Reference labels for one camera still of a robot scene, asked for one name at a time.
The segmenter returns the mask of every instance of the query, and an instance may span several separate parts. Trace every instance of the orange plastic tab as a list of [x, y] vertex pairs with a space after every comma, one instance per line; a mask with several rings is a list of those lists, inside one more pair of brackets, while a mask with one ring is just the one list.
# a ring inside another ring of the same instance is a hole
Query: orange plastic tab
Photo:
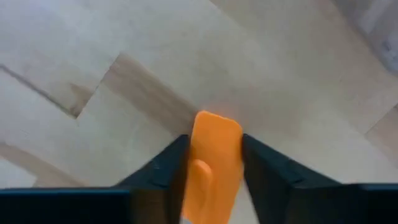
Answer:
[[182, 215], [193, 224], [227, 224], [243, 177], [242, 127], [201, 111], [195, 118]]

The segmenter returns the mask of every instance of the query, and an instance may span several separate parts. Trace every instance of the black plastic part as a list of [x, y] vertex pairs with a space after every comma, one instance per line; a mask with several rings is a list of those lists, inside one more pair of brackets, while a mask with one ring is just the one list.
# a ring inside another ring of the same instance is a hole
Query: black plastic part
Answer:
[[0, 190], [0, 223], [177, 224], [188, 146], [181, 135], [114, 187]]
[[380, 223], [398, 212], [397, 184], [339, 184], [247, 134], [243, 161], [259, 223]]

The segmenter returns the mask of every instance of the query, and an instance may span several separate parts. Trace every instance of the light wood floor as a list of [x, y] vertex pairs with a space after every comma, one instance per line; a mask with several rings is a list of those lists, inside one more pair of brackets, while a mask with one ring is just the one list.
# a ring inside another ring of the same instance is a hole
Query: light wood floor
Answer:
[[[330, 0], [0, 0], [0, 27], [0, 187], [112, 185], [202, 109], [341, 182], [398, 181], [398, 78]], [[250, 206], [242, 187], [231, 223]]]

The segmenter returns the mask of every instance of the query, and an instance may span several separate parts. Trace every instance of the wood grain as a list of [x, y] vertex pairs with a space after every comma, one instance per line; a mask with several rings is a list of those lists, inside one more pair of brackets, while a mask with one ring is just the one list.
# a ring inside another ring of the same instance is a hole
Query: wood grain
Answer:
[[117, 57], [101, 83], [172, 134], [190, 133], [197, 109], [126, 54]]
[[37, 179], [35, 187], [83, 186], [58, 168], [16, 147], [0, 143], [0, 156], [35, 175]]
[[[81, 98], [70, 84], [93, 93], [114, 57], [82, 42], [75, 26], [84, 21], [75, 21], [73, 26], [71, 17], [65, 21], [49, 9], [52, 3], [48, 6], [29, 0], [0, 3], [0, 63], [76, 117], [84, 105], [80, 106]], [[80, 63], [82, 58], [89, 60], [90, 54], [96, 55], [98, 63]]]
[[284, 79], [290, 88], [300, 82], [319, 88], [316, 92], [326, 94], [361, 134], [398, 103], [398, 78], [386, 71], [333, 1], [212, 2], [267, 52], [261, 56], [270, 62], [263, 77]]
[[398, 108], [394, 107], [366, 133], [367, 139], [398, 167]]
[[175, 138], [106, 85], [97, 88], [78, 119], [2, 71], [0, 86], [0, 142], [86, 186], [114, 185]]
[[12, 78], [15, 78], [17, 81], [19, 81], [21, 84], [25, 85], [27, 88], [30, 88], [32, 91], [38, 93], [40, 96], [48, 100], [49, 102], [53, 103], [57, 108], [62, 110], [64, 113], [74, 116], [77, 118], [77, 116], [73, 113], [71, 113], [67, 108], [65, 108], [63, 105], [58, 103], [54, 98], [52, 98], [47, 92], [43, 91], [39, 87], [35, 86], [33, 83], [31, 83], [28, 79], [23, 77], [22, 75], [13, 72], [10, 68], [8, 68], [5, 65], [0, 64], [0, 70], [4, 71], [8, 75], [10, 75]]
[[32, 187], [36, 176], [0, 156], [0, 189]]

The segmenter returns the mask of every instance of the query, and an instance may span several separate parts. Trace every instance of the orange tab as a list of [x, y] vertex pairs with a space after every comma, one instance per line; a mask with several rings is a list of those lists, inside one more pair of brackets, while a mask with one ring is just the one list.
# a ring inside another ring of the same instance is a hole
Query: orange tab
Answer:
[[193, 224], [227, 224], [243, 178], [242, 127], [201, 111], [195, 118], [182, 215]]

